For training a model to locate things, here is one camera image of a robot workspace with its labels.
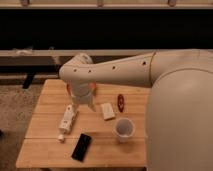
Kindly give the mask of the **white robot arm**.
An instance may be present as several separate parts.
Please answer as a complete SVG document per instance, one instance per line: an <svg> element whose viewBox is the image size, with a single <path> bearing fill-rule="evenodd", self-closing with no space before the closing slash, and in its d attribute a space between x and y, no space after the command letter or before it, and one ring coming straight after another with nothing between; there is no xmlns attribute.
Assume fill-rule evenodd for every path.
<svg viewBox="0 0 213 171"><path fill-rule="evenodd" d="M148 171L213 171L213 52L155 51L95 64L80 53L59 70L76 99L91 83L146 87Z"/></svg>

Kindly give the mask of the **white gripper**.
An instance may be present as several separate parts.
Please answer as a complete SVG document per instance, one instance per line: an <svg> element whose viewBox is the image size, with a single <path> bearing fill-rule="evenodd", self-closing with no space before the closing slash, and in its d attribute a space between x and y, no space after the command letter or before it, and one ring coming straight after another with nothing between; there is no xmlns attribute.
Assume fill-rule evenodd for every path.
<svg viewBox="0 0 213 171"><path fill-rule="evenodd" d="M93 100L93 87L89 83L70 83L69 91L73 100L73 108L77 109L79 104L88 104L88 107L96 112Z"/></svg>

